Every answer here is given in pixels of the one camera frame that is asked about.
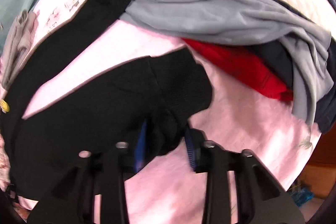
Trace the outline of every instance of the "yellow button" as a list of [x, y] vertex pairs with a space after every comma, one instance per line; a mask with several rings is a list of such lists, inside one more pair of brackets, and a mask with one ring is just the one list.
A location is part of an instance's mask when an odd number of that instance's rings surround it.
[[0, 106], [3, 112], [9, 112], [9, 105], [4, 100], [0, 101]]

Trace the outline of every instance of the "black clothing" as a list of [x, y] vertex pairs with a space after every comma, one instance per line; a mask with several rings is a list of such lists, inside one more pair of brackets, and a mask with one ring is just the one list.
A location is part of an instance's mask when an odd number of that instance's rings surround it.
[[133, 151], [144, 120], [148, 163], [177, 147], [188, 118], [211, 99], [206, 72], [187, 48], [110, 70], [20, 121], [10, 158], [16, 193], [40, 200], [82, 150], [105, 153], [125, 141]]
[[[282, 0], [274, 0], [294, 13], [300, 13]], [[245, 46], [250, 52], [260, 57], [267, 67], [277, 75], [289, 89], [293, 89], [292, 58], [278, 41]]]
[[131, 0], [86, 0], [76, 16], [41, 43], [13, 81], [5, 101], [10, 107], [1, 114], [0, 129], [11, 165], [17, 125], [32, 96], [59, 74], [94, 42], [125, 11]]

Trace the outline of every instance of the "red fabric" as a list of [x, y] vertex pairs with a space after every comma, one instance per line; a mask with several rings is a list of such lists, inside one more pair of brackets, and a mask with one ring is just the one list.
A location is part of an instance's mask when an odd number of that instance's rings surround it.
[[262, 95], [281, 101], [293, 100], [293, 92], [258, 56], [244, 47], [226, 47], [186, 38], [183, 40], [214, 65]]

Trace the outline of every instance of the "metal bolt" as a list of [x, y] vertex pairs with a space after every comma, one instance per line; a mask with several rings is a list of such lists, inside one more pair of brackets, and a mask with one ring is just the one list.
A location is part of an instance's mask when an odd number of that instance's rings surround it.
[[205, 148], [214, 148], [216, 146], [216, 143], [213, 141], [205, 141], [203, 145]]
[[128, 147], [128, 143], [127, 142], [118, 142], [115, 144], [116, 148], [118, 149], [123, 149], [123, 148], [127, 148]]
[[80, 151], [78, 155], [79, 155], [81, 158], [88, 158], [88, 157], [91, 156], [91, 152], [90, 152], [90, 151], [83, 150], [83, 151]]
[[248, 157], [252, 157], [253, 156], [253, 152], [250, 149], [244, 149], [242, 152], [242, 155], [245, 156], [246, 158]]

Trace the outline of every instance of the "pink sheet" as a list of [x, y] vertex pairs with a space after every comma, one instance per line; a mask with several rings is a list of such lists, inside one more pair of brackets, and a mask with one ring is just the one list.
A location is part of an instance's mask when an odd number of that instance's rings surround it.
[[[69, 19], [83, 2], [40, 0], [34, 9], [38, 16], [33, 45], [36, 47], [43, 36]], [[127, 60], [145, 55], [158, 56], [183, 46], [185, 44], [179, 38], [117, 21], [59, 75], [40, 87], [23, 118], [48, 107], [104, 70]], [[210, 108], [192, 116], [193, 127], [203, 130], [208, 139], [228, 150], [253, 150], [283, 187], [289, 188], [320, 138], [317, 125], [310, 133], [305, 123], [291, 114], [291, 106], [264, 97], [196, 52], [193, 54], [204, 66], [214, 89]], [[312, 146], [306, 147], [303, 144], [309, 137]], [[201, 223], [205, 182], [205, 174], [191, 172], [182, 142], [177, 149], [155, 158], [139, 174], [127, 180], [130, 223]], [[233, 177], [231, 186], [234, 190]], [[20, 203], [28, 209], [36, 204], [23, 198]], [[231, 195], [231, 207], [235, 213], [235, 194]], [[99, 197], [96, 197], [95, 209], [95, 223], [99, 223]]]

